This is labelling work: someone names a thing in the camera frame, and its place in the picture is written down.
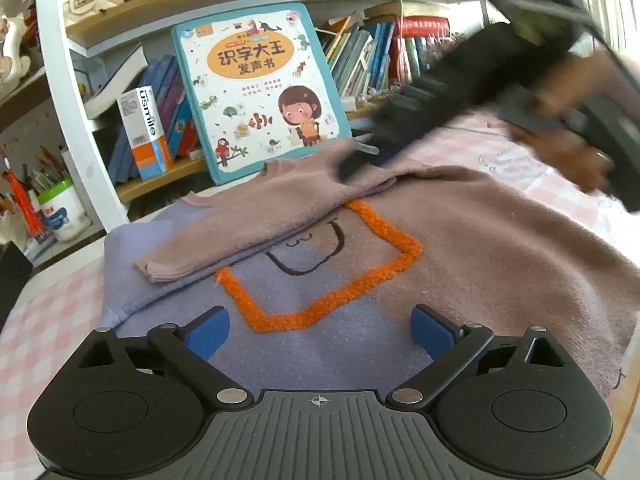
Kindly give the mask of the person's right hand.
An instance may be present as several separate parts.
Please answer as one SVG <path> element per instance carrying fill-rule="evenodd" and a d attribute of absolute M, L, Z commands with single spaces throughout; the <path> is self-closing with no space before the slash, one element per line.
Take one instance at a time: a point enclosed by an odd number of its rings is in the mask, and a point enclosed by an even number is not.
<path fill-rule="evenodd" d="M 532 114 L 565 118 L 595 96 L 614 103 L 634 124 L 639 122 L 639 93 L 623 75 L 626 68 L 639 75 L 639 64 L 628 56 L 615 63 L 612 55 L 597 50 L 581 58 L 569 55 L 552 67 L 534 91 L 536 104 Z M 506 125 L 511 139 L 531 148 L 546 165 L 556 169 L 582 192 L 593 193 L 608 187 L 608 174 L 614 164 L 608 154 L 594 148 L 570 130 L 551 129 L 542 133 Z"/>

